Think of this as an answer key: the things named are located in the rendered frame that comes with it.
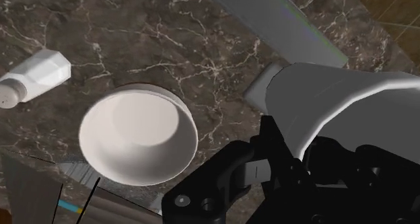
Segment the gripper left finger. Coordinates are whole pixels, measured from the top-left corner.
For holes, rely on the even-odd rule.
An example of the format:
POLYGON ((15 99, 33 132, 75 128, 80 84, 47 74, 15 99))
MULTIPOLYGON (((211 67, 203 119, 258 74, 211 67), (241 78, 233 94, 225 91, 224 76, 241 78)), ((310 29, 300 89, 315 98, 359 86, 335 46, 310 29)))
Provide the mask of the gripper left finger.
POLYGON ((246 224, 310 224, 298 175, 307 173, 287 148, 272 116, 248 142, 232 141, 168 191, 163 224, 225 224, 226 213, 253 184, 265 199, 246 224))

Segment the white bowl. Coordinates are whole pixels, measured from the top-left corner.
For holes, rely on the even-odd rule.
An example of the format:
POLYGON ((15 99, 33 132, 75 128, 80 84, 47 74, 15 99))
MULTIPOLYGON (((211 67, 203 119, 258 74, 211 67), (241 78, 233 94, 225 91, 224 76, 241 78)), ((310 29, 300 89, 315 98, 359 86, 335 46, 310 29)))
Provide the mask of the white bowl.
POLYGON ((197 152, 198 130, 176 94, 152 84, 130 83, 107 93, 85 113, 79 147, 105 178, 151 186, 189 166, 197 152))

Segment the white shaker bottle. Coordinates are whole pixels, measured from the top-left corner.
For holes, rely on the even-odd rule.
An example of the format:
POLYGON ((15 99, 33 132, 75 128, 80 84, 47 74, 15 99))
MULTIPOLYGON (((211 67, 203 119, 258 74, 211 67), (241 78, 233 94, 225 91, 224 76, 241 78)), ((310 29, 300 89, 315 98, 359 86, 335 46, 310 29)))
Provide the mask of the white shaker bottle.
POLYGON ((0 108, 28 102, 71 78, 71 63, 58 51, 42 49, 0 77, 0 108))

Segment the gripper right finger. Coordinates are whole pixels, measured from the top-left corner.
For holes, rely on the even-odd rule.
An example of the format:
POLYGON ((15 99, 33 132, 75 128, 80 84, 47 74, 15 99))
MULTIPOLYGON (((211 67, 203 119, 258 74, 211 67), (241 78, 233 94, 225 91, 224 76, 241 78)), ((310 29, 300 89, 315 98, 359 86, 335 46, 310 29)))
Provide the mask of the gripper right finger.
POLYGON ((317 224, 420 224, 420 164, 328 137, 311 142, 303 163, 324 203, 317 224))

